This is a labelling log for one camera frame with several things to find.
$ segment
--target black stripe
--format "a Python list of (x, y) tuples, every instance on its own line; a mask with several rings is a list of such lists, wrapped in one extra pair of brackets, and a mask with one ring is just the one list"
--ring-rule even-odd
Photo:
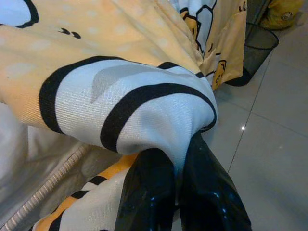
[(176, 65), (176, 64), (174, 64), (174, 63), (172, 63), (172, 62), (164, 62), (164, 63), (162, 63), (162, 64), (160, 64), (159, 66), (158, 66), (158, 68), (160, 68), (160, 69), (170, 69), (170, 68), (173, 68), (173, 67), (175, 67), (175, 66), (178, 66), (178, 65)]
[(58, 208), (59, 208), (59, 205), (53, 210), (52, 213), (54, 213), (55, 211), (57, 211)]
[(75, 32), (75, 31), (72, 31), (72, 34), (74, 35), (74, 37), (75, 38), (79, 38), (79, 39), (81, 39), (81, 36), (80, 36), (80, 34), (78, 34), (77, 32)]
[(65, 28), (61, 28), (61, 30), (62, 31), (58, 31), (58, 32), (60, 32), (60, 33), (63, 33), (63, 34), (66, 34), (66, 35), (70, 35), (71, 34), (71, 32), (69, 32), (67, 29), (65, 29)]
[(212, 48), (213, 48), (213, 43), (211, 43), (211, 48), (208, 50), (209, 53), (211, 52)]
[(188, 11), (188, 7), (184, 7), (183, 9), (181, 9), (180, 14), (183, 13), (184, 11)]
[(206, 128), (210, 129), (214, 126), (217, 119), (215, 108), (212, 102), (196, 89), (175, 83), (142, 86), (126, 94), (109, 113), (101, 130), (102, 145), (105, 148), (116, 152), (116, 142), (120, 132), (135, 110), (149, 100), (176, 93), (195, 95), (207, 102), (213, 110), (214, 119), (208, 126), (206, 126)]
[(100, 183), (102, 183), (105, 180), (107, 180), (105, 177), (96, 176), (96, 177), (93, 177), (92, 179), (90, 179), (89, 182), (96, 184), (96, 185), (99, 185)]
[(203, 73), (200, 71), (200, 72), (198, 72), (197, 74), (196, 74), (196, 76), (198, 77), (198, 78), (202, 78), (202, 77), (204, 77), (204, 75), (203, 75)]
[(72, 194), (71, 197), (74, 197), (76, 199), (82, 198), (88, 191), (87, 190), (79, 190), (76, 193)]
[(53, 72), (42, 84), (39, 91), (39, 107), (42, 118), (45, 124), (50, 128), (50, 130), (63, 133), (58, 125), (56, 112), (55, 112), (55, 99), (57, 90), (60, 86), (61, 81), (65, 76), (72, 70), (91, 63), (95, 63), (102, 60), (124, 60), (122, 58), (113, 56), (93, 56), (88, 59), (79, 61), (74, 64), (70, 64), (59, 68)]
[(34, 23), (39, 22), (39, 14), (35, 7), (35, 5), (31, 2), (31, 0), (24, 0), (25, 4), (30, 10), (31, 20), (29, 22), (24, 23), (23, 25), (17, 26), (18, 28), (25, 28), (28, 26), (32, 26)]
[(217, 3), (217, 0), (215, 1), (213, 8), (210, 8), (210, 7), (207, 6), (207, 5), (203, 5), (203, 6), (197, 11), (197, 13), (196, 13), (197, 18), (198, 18), (198, 14), (199, 14), (204, 8), (207, 8), (207, 9), (212, 13), (210, 29), (209, 29), (209, 31), (208, 31), (208, 34), (207, 34), (207, 37), (206, 37), (206, 40), (205, 40), (205, 48), (206, 48), (206, 43), (207, 43), (208, 37), (209, 37), (209, 35), (210, 35), (210, 33), (211, 33), (211, 30), (212, 30), (213, 17), (214, 17), (214, 16), (213, 16), (213, 10), (214, 10), (214, 8), (215, 8), (215, 6), (216, 6), (216, 3)]
[(54, 220), (54, 221), (51, 223), (51, 225), (50, 225), (48, 231), (59, 231), (59, 229), (60, 229), (60, 224), (61, 224), (61, 219), (62, 219), (62, 215), (63, 215), (64, 212), (65, 212), (65, 210), (58, 216), (58, 218), (57, 218), (56, 220)]
[(213, 74), (213, 73), (215, 73), (215, 71), (211, 71), (210, 73), (207, 73), (206, 77)]

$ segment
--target grout line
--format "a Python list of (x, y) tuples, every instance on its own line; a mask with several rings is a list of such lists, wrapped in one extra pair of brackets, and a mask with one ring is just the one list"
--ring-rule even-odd
[[(271, 57), (272, 57), (273, 53), (274, 53), (274, 51), (272, 51), (272, 52), (271, 52), (271, 54), (270, 54), (270, 57), (269, 57), (269, 62), (268, 62), (267, 66), (266, 66), (266, 68), (265, 68), (265, 70), (264, 70), (263, 77), (262, 77), (262, 80), (261, 80), (261, 82), (260, 82), (260, 85), (259, 85), (258, 91), (257, 91), (257, 93), (256, 93), (256, 96), (255, 96), (254, 102), (252, 103), (252, 106), (251, 106), (251, 109), (250, 109), (250, 112), (249, 112), (248, 118), (247, 118), (246, 123), (245, 123), (245, 127), (247, 126), (248, 120), (249, 120), (250, 115), (251, 115), (251, 113), (252, 113), (252, 109), (253, 109), (253, 107), (254, 107), (254, 105), (255, 105), (255, 102), (256, 102), (257, 96), (258, 96), (258, 94), (259, 94), (259, 91), (260, 91), (261, 85), (262, 85), (263, 80), (264, 80), (264, 77), (265, 77), (265, 74), (266, 74), (266, 72), (267, 72), (267, 70), (268, 70), (268, 67), (269, 67), (269, 65), (270, 65), (270, 60), (271, 60)], [(240, 137), (240, 140), (239, 140), (239, 142), (238, 142), (238, 144), (237, 144), (237, 146), (236, 146), (236, 149), (235, 149), (235, 152), (234, 152), (233, 158), (232, 158), (231, 163), (230, 163), (230, 166), (229, 166), (229, 168), (228, 168), (228, 173), (230, 172), (231, 166), (232, 166), (232, 164), (233, 164), (233, 162), (234, 162), (234, 159), (235, 159), (235, 156), (236, 156), (237, 150), (238, 150), (238, 148), (239, 148), (239, 146), (240, 146), (240, 143), (241, 143), (241, 141), (242, 141), (242, 137), (243, 137), (243, 135), (244, 135), (244, 132), (245, 132), (245, 130), (242, 132), (241, 137)]]
[(241, 109), (243, 109), (243, 110), (249, 112), (249, 110), (248, 110), (247, 108), (244, 108), (243, 106), (238, 105), (238, 104), (234, 103), (234, 102), (231, 101), (231, 100), (226, 100), (226, 99), (224, 99), (224, 98), (222, 98), (222, 97), (220, 97), (220, 96), (215, 96), (215, 98), (219, 98), (219, 99), (221, 99), (221, 100), (223, 100), (223, 101), (226, 101), (226, 102), (232, 104), (233, 106), (239, 107), (239, 108), (241, 108)]
[(275, 121), (273, 121), (273, 120), (270, 120), (270, 119), (264, 117), (263, 115), (257, 114), (257, 113), (255, 113), (255, 112), (252, 112), (252, 114), (254, 114), (254, 115), (258, 116), (258, 117), (261, 117), (262, 119), (265, 119), (265, 120), (267, 120), (267, 121), (269, 121), (269, 122), (271, 122), (271, 123), (273, 123), (273, 124), (277, 124), (277, 125), (279, 125), (279, 126), (285, 128), (285, 129), (287, 129), (287, 130), (289, 130), (289, 131), (291, 131), (291, 132), (296, 133), (297, 135), (300, 135), (300, 136), (303, 136), (303, 137), (305, 137), (305, 138), (308, 138), (308, 135), (304, 135), (304, 134), (302, 134), (302, 133), (299, 133), (298, 131), (295, 131), (295, 130), (293, 130), (293, 129), (291, 129), (291, 128), (288, 128), (287, 126), (285, 126), (285, 125), (283, 125), (283, 124), (280, 124), (280, 123), (277, 123), (277, 122), (275, 122)]

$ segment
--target yellow fabric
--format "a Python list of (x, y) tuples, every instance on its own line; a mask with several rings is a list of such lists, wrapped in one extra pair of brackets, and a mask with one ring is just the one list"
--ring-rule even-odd
[(56, 220), (63, 213), (63, 211), (69, 208), (76, 200), (77, 199), (71, 196), (66, 198), (53, 213), (41, 219), (36, 224), (33, 231), (48, 231), (54, 220)]
[(213, 90), (228, 80), (242, 76), (246, 24), (244, 4), (246, 1), (237, 1), (237, 4), (218, 1), (214, 8), (213, 25), (200, 66), (205, 75), (215, 72)]
[[(35, 2), (39, 23), (23, 29), (0, 26), (5, 41), (0, 51), (0, 91), (22, 122), (46, 128), (38, 99), (44, 80), (66, 64), (95, 55), (154, 66), (169, 61), (194, 73), (200, 71), (202, 57), (195, 52), (192, 35), (165, 1), (65, 2), (74, 13), (65, 13), (62, 4), (40, 0)], [(87, 16), (93, 9), (99, 20)], [(81, 39), (60, 33), (61, 28), (77, 32)]]
[(116, 175), (117, 173), (130, 168), (130, 166), (134, 163), (136, 157), (137, 157), (137, 154), (123, 156), (119, 162), (110, 166), (104, 172), (100, 173), (99, 176), (110, 179), (112, 176)]
[(289, 27), (303, 4), (304, 0), (273, 0), (260, 24), (270, 30)]

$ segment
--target zipper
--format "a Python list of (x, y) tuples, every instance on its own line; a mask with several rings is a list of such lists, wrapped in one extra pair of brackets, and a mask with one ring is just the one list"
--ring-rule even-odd
[(33, 211), (62, 181), (66, 174), (79, 162), (79, 160), (91, 149), (90, 145), (79, 147), (62, 165), (52, 174), (46, 182), (28, 199), (23, 206), (1, 227), (0, 231), (13, 231), (23, 219)]

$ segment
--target cartoon character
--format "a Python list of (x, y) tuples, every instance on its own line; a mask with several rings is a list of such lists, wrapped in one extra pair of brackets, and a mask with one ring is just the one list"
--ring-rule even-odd
[(39, 21), (38, 11), (31, 0), (1, 0), (0, 25), (25, 28)]
[(217, 0), (204, 0), (201, 8), (193, 5), (180, 10), (180, 15), (189, 27), (197, 43), (198, 50), (204, 55), (205, 44), (213, 23), (213, 9)]
[(213, 79), (213, 82), (212, 82), (212, 87), (214, 87), (215, 89), (221, 83), (222, 76), (223, 76), (223, 74), (225, 73), (225, 70), (226, 70), (226, 66), (227, 66), (227, 61), (226, 60), (220, 60), (218, 62), (218, 66), (216, 68), (214, 79)]
[(239, 6), (239, 12), (242, 12), (242, 11), (247, 11), (247, 6), (246, 6), (246, 2), (245, 1), (243, 3), (243, 7)]
[(61, 28), (61, 31), (58, 30), (58, 32), (63, 33), (63, 34), (66, 34), (66, 35), (72, 34), (73, 37), (75, 37), (75, 38), (77, 38), (77, 39), (81, 39), (80, 34), (77, 33), (77, 32), (75, 32), (75, 31), (70, 32), (69, 30), (67, 30), (67, 29), (65, 29), (65, 28)]
[(221, 53), (216, 53), (214, 70), (206, 75), (208, 82), (212, 83), (213, 90), (215, 90), (221, 84), (222, 76), (224, 75), (227, 67), (227, 60), (221, 60), (220, 56)]

